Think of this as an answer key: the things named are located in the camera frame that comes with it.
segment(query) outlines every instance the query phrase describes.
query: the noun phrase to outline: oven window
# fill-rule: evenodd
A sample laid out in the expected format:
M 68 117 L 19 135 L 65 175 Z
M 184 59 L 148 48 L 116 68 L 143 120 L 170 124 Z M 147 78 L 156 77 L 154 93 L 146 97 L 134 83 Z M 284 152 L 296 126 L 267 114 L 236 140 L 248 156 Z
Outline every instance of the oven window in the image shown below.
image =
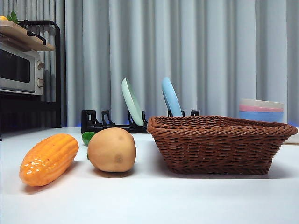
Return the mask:
M 30 61 L 0 49 L 0 77 L 30 82 Z

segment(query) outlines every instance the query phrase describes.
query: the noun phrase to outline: wooden shelf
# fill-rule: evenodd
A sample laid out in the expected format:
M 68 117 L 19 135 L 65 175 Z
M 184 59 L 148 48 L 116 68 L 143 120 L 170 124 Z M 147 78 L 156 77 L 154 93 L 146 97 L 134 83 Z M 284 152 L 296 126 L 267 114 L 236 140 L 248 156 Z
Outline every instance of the wooden shelf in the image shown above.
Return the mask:
M 28 36 L 26 29 L 12 21 L 1 20 L 0 33 L 24 44 L 25 49 L 30 48 L 35 51 L 54 51 L 55 49 L 51 44 L 47 43 L 46 45 L 43 45 L 42 40 L 36 36 Z

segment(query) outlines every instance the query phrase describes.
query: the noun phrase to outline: blue bowl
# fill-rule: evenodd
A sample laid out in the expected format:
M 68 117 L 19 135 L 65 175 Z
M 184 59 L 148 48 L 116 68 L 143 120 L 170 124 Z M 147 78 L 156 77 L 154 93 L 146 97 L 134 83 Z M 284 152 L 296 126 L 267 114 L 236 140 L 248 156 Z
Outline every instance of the blue bowl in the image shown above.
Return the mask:
M 281 123 L 283 119 L 283 112 L 253 112 L 253 111 L 239 111 L 239 117 L 247 120 L 257 120 L 266 122 Z

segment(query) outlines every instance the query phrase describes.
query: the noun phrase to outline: pink bowl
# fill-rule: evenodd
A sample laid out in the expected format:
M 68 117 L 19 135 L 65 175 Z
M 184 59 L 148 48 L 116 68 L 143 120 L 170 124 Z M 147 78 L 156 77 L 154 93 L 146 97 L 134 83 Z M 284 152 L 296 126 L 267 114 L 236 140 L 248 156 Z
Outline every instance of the pink bowl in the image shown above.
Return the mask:
M 250 105 L 239 105 L 239 111 L 254 111 L 254 112 L 283 112 L 283 108 L 267 108 L 259 106 L 250 106 Z

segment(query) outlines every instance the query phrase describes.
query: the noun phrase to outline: plate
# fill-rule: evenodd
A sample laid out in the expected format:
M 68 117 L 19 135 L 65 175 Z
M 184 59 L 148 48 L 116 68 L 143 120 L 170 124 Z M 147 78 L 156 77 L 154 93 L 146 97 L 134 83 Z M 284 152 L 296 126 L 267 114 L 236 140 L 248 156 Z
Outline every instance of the plate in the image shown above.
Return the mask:
M 134 94 L 132 86 L 127 78 L 124 78 L 121 83 L 122 94 L 125 99 L 128 110 L 130 111 L 133 121 L 143 126 L 142 110 L 140 109 L 137 98 Z
M 168 110 L 171 111 L 174 117 L 182 117 L 183 114 L 178 102 L 176 92 L 174 91 L 174 88 L 168 77 L 165 77 L 162 81 L 162 92 Z

